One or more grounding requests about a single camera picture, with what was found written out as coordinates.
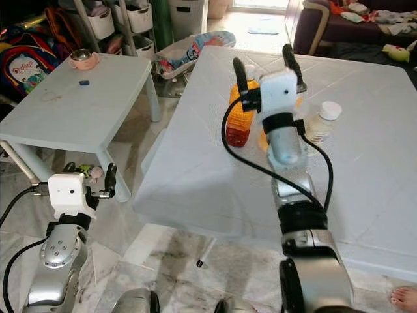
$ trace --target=toes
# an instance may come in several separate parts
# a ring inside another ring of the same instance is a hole
[[[391,298],[391,303],[398,308],[404,309],[406,307],[405,303],[397,298]]]
[[[403,291],[403,292],[408,292],[408,291],[412,291],[412,288],[410,288],[410,287],[400,287],[400,288],[397,288],[396,291],[397,290]]]
[[[402,300],[404,298],[405,294],[406,293],[404,291],[397,291],[396,290],[393,293],[391,293],[391,297]]]

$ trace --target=green item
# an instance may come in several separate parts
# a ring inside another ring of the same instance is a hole
[[[93,165],[82,164],[77,166],[75,172],[84,174],[85,178],[90,178],[89,171],[91,171],[93,167]]]
[[[357,15],[356,13],[352,12],[342,12],[340,16],[354,23],[360,23],[365,21],[364,18],[361,17],[361,15]]]
[[[152,19],[156,49],[160,51],[174,43],[168,0],[152,1]]]
[[[388,54],[388,56],[397,62],[410,62],[410,52],[402,47],[386,44],[382,48],[382,52]]]

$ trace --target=pink cup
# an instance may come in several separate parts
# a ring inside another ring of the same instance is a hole
[[[96,52],[90,53],[87,49],[79,49],[71,53],[68,62],[72,68],[90,70],[100,62],[100,56]]]

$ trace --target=white bottle cap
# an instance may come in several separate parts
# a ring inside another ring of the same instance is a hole
[[[340,113],[341,106],[336,102],[324,101],[320,106],[319,115],[328,121],[334,121],[335,119],[338,119]]]
[[[254,80],[256,75],[256,67],[252,64],[245,65],[246,80]]]

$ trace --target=black cable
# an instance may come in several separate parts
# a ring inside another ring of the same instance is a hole
[[[10,204],[7,206],[6,211],[3,213],[3,215],[0,218],[0,227],[3,225],[3,222],[5,221],[7,215],[10,213],[10,211],[13,208],[13,205],[16,204],[16,202],[25,194],[28,194],[30,192],[34,192],[36,190],[36,187],[29,187],[28,189],[23,190],[20,192],[16,197],[13,198],[13,200],[10,202]]]
[[[34,246],[44,243],[46,239],[47,238],[39,240],[35,243],[30,244],[29,246],[25,246],[24,248],[20,249],[18,253],[16,253],[7,263],[7,266],[5,269],[5,277],[3,279],[3,298],[5,300],[5,306],[6,306],[8,313],[14,313],[12,305],[10,304],[10,299],[8,298],[8,277],[10,275],[10,270],[12,269],[13,263],[17,260],[17,258],[19,258],[19,256],[22,253],[29,250],[30,248],[33,248]]]
[[[328,168],[328,185],[327,185],[327,193],[326,193],[326,199],[324,201],[324,212],[327,213],[328,205],[330,203],[330,198],[332,197],[332,191],[333,191],[333,165],[330,161],[330,158],[328,155],[317,145],[312,143],[306,138],[305,134],[301,135],[301,138],[310,146],[312,146],[314,149],[316,149],[320,154],[323,156],[323,158],[326,160],[327,168]]]
[[[320,204],[320,202],[311,194],[311,192],[307,191],[306,189],[294,184],[292,181],[278,175],[277,173],[274,173],[273,171],[270,171],[260,165],[257,165],[243,157],[241,157],[240,155],[236,154],[235,152],[233,152],[233,150],[230,148],[229,144],[227,143],[226,140],[226,135],[225,135],[225,131],[226,131],[226,123],[227,123],[227,118],[229,117],[229,114],[231,112],[231,110],[240,102],[240,97],[237,98],[235,101],[233,101],[230,106],[227,108],[226,113],[224,114],[223,117],[223,121],[222,121],[222,142],[223,145],[226,149],[226,151],[228,153],[230,153],[232,155],[232,157],[236,158],[237,160],[245,163],[248,166],[251,166],[253,168],[255,168],[258,171],[261,171],[269,176],[271,176],[272,178],[275,178],[279,181],[282,181],[283,183],[293,187],[295,190],[301,192],[303,195],[305,195],[307,198],[309,198],[315,205],[317,205],[320,208],[323,208],[322,205]]]

